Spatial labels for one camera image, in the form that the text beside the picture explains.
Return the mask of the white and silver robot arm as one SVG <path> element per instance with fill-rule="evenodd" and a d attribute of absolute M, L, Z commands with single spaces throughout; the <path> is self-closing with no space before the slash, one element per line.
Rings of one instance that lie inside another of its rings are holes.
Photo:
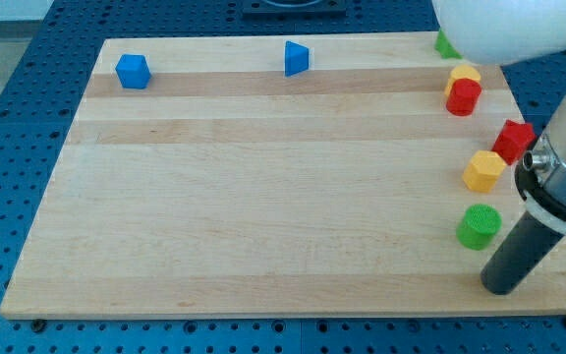
<path fill-rule="evenodd" d="M 451 45 L 478 64 L 510 65 L 566 49 L 566 1 L 436 0 Z M 566 95 L 516 170 L 530 216 L 566 234 Z"/>

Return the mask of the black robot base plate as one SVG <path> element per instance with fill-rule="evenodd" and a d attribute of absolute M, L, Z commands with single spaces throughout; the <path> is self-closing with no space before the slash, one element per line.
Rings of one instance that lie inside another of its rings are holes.
<path fill-rule="evenodd" d="M 347 0 L 244 0 L 242 17 L 298 17 L 313 15 L 344 15 Z"/>

